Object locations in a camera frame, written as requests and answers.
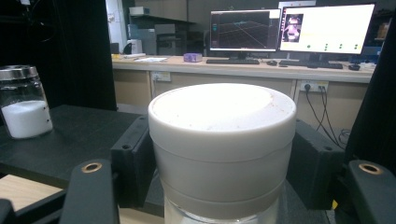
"black curtain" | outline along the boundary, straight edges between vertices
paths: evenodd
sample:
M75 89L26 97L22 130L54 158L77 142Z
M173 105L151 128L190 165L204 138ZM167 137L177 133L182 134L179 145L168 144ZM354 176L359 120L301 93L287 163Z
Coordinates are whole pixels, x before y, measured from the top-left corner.
M396 15L346 146L346 162L361 159L396 175Z
M106 0L0 1L0 65L37 69L49 107L116 110Z

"keyboard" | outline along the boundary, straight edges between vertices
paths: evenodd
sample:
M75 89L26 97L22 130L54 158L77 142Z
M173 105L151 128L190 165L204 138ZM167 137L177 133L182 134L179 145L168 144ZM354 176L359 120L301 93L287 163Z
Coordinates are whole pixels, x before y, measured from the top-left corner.
M255 59L208 59L206 63L227 63L227 64L260 64Z
M309 62L309 61L282 60L279 62L279 65L343 69L343 65L341 65L340 63L324 63L324 62Z

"glass jar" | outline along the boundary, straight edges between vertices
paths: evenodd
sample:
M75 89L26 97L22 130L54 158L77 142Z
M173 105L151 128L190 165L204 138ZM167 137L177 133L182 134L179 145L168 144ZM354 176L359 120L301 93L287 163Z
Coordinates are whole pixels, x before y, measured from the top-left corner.
M171 202L164 196L164 220L165 224L276 224L279 199L270 205L265 211L258 212L249 217L239 217L234 219L213 219L200 217L183 210L180 206Z
M14 139L52 130L50 108L34 66L0 67L0 106L7 132Z

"metal jar lid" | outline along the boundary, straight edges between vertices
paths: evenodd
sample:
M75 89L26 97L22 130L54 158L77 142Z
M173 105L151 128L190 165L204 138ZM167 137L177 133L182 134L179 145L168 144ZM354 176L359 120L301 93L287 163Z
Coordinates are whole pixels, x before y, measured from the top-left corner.
M37 76L37 70L31 65L6 65L0 67L0 81Z

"glass base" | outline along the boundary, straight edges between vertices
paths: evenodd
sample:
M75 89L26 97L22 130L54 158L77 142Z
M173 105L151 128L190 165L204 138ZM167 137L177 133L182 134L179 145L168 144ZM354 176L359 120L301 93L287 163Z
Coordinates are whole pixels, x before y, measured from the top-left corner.
M267 210L250 216L238 219L213 219L208 217L200 217L193 213L187 212L170 200L164 197L165 224L276 224L277 210L279 207L279 199L277 199Z

